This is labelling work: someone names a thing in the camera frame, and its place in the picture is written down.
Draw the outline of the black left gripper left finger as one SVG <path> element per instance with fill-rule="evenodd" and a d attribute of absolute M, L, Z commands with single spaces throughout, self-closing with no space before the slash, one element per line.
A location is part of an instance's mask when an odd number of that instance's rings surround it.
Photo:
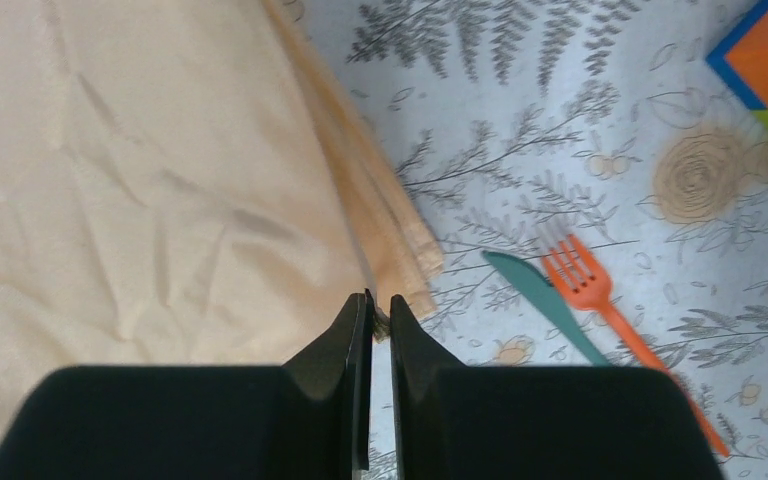
<path fill-rule="evenodd" d="M 0 479 L 356 479 L 369 466 L 375 303 L 350 295 L 281 365 L 75 366 L 0 443 Z"/>

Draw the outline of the peach satin napkin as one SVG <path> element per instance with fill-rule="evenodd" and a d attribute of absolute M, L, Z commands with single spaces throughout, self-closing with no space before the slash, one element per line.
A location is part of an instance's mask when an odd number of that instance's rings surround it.
<path fill-rule="evenodd" d="M 283 1 L 0 1 L 0 441 L 78 364 L 280 363 L 440 247 Z"/>

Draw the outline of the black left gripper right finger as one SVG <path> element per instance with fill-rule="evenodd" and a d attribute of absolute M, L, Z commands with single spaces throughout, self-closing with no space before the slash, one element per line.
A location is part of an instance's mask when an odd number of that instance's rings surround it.
<path fill-rule="evenodd" d="M 719 479 L 691 407 L 635 367 L 477 367 L 390 306 L 403 479 Z"/>

